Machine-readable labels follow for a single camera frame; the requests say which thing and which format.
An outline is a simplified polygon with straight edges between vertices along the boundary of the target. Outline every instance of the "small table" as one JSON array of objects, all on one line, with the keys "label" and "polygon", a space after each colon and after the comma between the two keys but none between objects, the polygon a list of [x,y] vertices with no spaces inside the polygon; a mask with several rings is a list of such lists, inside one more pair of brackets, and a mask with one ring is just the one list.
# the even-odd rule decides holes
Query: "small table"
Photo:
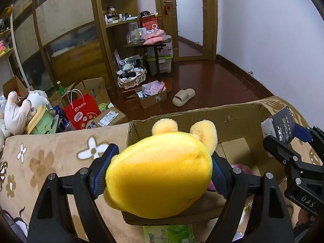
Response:
[{"label": "small table", "polygon": [[155,64],[157,66],[157,74],[158,77],[160,77],[160,63],[159,63],[159,55],[158,55],[158,48],[166,47],[166,44],[171,43],[172,39],[169,38],[164,41],[159,41],[156,42],[155,44],[152,45],[144,45],[144,42],[136,43],[136,44],[127,44],[124,46],[124,48],[131,48],[131,47],[154,47],[154,55],[155,55]]}]

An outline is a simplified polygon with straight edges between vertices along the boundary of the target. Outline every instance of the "door handle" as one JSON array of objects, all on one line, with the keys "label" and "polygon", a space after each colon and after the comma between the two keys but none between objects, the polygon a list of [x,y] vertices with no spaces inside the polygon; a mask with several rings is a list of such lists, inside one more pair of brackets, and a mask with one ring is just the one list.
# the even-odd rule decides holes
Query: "door handle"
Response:
[{"label": "door handle", "polygon": [[166,0],[163,0],[164,3],[168,3],[168,2],[174,2],[174,1],[166,1]]}]

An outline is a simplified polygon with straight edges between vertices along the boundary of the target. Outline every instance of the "yellow plush toy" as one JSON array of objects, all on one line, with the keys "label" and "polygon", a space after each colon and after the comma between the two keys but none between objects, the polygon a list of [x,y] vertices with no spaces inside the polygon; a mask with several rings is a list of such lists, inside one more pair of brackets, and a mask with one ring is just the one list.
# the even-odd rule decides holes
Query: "yellow plush toy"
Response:
[{"label": "yellow plush toy", "polygon": [[217,133],[208,120],[195,123],[189,134],[161,119],[152,134],[113,157],[105,197],[115,209],[158,219],[181,213],[207,190]]}]

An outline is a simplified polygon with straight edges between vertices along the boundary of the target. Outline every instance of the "baseboard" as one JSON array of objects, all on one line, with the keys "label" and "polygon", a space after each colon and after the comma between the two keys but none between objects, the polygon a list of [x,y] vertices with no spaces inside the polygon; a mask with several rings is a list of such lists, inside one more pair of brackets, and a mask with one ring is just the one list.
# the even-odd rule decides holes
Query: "baseboard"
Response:
[{"label": "baseboard", "polygon": [[202,53],[203,52],[203,49],[202,49],[202,45],[200,44],[197,44],[187,38],[184,38],[182,36],[178,36],[178,41],[186,44],[187,46],[193,48],[194,50],[198,51],[199,53]]},{"label": "baseboard", "polygon": [[229,72],[231,72],[233,75],[240,78],[243,82],[249,82],[251,85],[251,88],[260,94],[260,96],[264,98],[272,97],[274,96],[271,91],[269,91],[265,86],[263,86],[259,81],[257,81],[254,77],[252,77],[250,74],[245,72],[243,69],[241,69],[239,66],[235,65],[228,59],[224,58],[221,55],[216,55],[216,63],[221,65],[223,68],[226,68]]}]

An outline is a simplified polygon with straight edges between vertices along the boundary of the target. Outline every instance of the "red shopping bag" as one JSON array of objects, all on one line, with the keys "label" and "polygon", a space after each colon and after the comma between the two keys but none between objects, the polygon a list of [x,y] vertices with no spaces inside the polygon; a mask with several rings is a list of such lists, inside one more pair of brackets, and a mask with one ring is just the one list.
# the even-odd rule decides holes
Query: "red shopping bag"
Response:
[{"label": "red shopping bag", "polygon": [[[73,92],[78,93],[80,96],[74,101],[72,101]],[[90,96],[88,93],[82,95],[81,91],[73,89],[67,93],[67,98],[70,105],[64,109],[64,112],[75,129],[93,128],[93,119],[101,114],[93,96]]]}]

